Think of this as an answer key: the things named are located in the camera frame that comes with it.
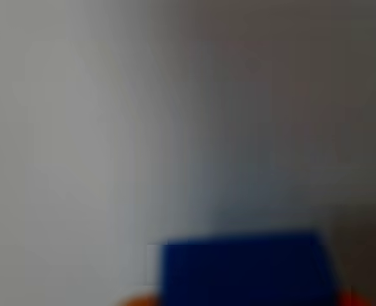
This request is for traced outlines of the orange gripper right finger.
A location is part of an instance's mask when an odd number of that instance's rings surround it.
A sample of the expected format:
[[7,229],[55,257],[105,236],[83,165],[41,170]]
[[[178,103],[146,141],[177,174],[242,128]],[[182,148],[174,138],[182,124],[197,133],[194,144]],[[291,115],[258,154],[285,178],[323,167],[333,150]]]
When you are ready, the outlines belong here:
[[338,306],[371,306],[371,303],[353,291],[343,290],[338,294]]

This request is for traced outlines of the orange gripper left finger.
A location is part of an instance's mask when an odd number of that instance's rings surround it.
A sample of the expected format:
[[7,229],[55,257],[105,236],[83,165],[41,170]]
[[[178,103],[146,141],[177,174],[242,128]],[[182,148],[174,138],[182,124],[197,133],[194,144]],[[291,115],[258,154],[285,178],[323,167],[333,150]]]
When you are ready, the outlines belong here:
[[120,300],[116,306],[160,306],[160,299],[156,295],[132,296]]

